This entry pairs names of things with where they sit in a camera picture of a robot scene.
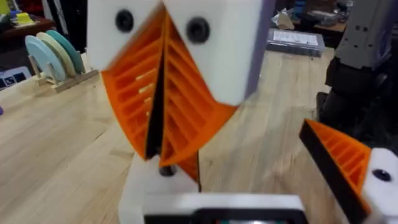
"white base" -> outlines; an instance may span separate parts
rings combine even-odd
[[[198,192],[198,185],[181,168],[172,177],[159,174],[159,156],[143,161],[134,156],[119,203],[120,224],[144,224],[147,197]]]
[[[191,215],[201,208],[304,211],[296,195],[199,194],[181,168],[172,177],[162,177],[158,156],[146,162],[134,156],[119,203],[120,224],[144,224],[144,215]]]

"black slot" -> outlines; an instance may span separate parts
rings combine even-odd
[[[164,60],[160,60],[159,74],[153,100],[153,107],[148,125],[148,137],[145,148],[146,159],[161,153],[164,128]]]

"black hole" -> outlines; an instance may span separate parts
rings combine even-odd
[[[123,9],[116,15],[116,27],[121,32],[130,32],[134,27],[134,18],[130,11]]]
[[[195,17],[187,25],[188,39],[194,44],[203,44],[210,36],[210,26],[206,19]]]
[[[165,166],[159,168],[159,173],[163,177],[172,177],[177,172],[177,169],[174,166]]]
[[[372,174],[378,179],[385,182],[390,182],[392,180],[391,175],[387,171],[382,169],[375,169],[372,171]]]

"paper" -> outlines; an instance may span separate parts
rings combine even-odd
[[[274,40],[318,46],[317,37],[311,34],[299,34],[295,32],[275,30]]]

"wooden workbench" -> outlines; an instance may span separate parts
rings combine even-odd
[[[341,211],[298,138],[327,91],[322,58],[267,52],[259,89],[200,151],[204,191],[298,194],[311,223]],[[0,91],[0,223],[117,223],[132,157],[99,77],[60,94]]]

